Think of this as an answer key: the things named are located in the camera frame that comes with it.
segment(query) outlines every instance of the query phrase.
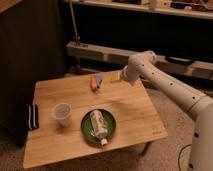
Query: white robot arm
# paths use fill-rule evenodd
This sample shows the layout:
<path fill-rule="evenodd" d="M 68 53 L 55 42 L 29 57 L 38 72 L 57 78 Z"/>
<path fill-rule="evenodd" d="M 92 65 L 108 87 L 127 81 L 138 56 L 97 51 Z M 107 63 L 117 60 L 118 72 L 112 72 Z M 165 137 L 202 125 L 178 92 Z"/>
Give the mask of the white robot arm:
<path fill-rule="evenodd" d="M 152 51 L 130 56 L 121 79 L 133 83 L 139 76 L 145 77 L 196 122 L 188 170 L 212 171 L 213 99 L 157 69 L 152 64 L 156 58 Z"/>

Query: gray floor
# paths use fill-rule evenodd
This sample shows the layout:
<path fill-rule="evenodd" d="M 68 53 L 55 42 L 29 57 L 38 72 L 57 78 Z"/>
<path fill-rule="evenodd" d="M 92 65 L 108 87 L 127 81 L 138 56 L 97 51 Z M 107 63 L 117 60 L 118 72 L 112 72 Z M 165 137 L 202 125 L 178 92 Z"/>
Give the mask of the gray floor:
<path fill-rule="evenodd" d="M 147 92 L 162 118 L 169 137 L 155 141 L 145 157 L 140 155 L 143 145 L 137 145 L 28 170 L 177 171 L 179 150 L 182 146 L 191 143 L 194 123 L 161 92 L 148 88 Z M 189 153 L 190 148 L 181 156 L 182 170 L 186 170 Z M 0 140 L 0 170 L 22 170 L 23 155 L 24 147 L 17 148 L 12 143 Z"/>

